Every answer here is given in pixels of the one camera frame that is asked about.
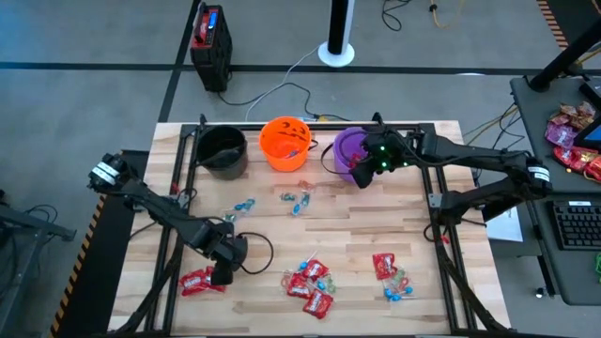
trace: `purple bucket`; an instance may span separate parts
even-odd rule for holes
[[[340,153],[341,149],[344,152],[344,154],[350,159],[352,159],[354,154],[359,155],[361,158],[367,156],[367,152],[361,147],[361,142],[365,138],[365,135],[366,134],[364,133],[364,130],[361,127],[346,128],[345,130],[341,131],[338,135],[336,135],[333,146],[334,168],[336,173],[348,173],[348,171],[350,170],[349,162],[345,160],[345,158]],[[347,182],[355,183],[355,179],[351,174],[339,174],[339,176]]]

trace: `white paper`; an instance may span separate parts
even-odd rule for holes
[[[512,207],[486,222],[486,232],[488,238],[491,239],[524,241],[522,229],[519,226],[519,218],[517,217],[517,208]]]

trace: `white stand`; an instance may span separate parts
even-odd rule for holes
[[[332,54],[328,52],[328,41],[322,43],[317,50],[319,59],[330,67],[341,68],[348,65],[355,58],[355,49],[350,43],[342,54]]]
[[[355,49],[348,43],[354,8],[355,0],[347,0],[347,2],[332,0],[330,39],[322,43],[317,51],[321,62],[330,67],[344,67],[355,58]]]

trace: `black bucket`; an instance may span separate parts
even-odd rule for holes
[[[240,177],[248,165],[246,138],[242,131],[230,126],[205,129],[201,120],[200,137],[196,149],[199,165],[218,179]]]

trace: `black desk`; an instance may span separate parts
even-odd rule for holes
[[[549,169],[554,193],[549,198],[601,202],[601,185],[577,174],[569,174],[551,156],[552,145],[545,139],[548,118],[559,109],[560,102],[578,105],[584,96],[578,91],[582,80],[558,79],[544,93],[532,91],[525,79],[514,79],[511,87],[526,127],[534,155]],[[532,220],[540,229],[544,251],[563,301],[570,305],[601,305],[601,284],[594,272],[597,252],[560,251],[545,201],[536,201]]]

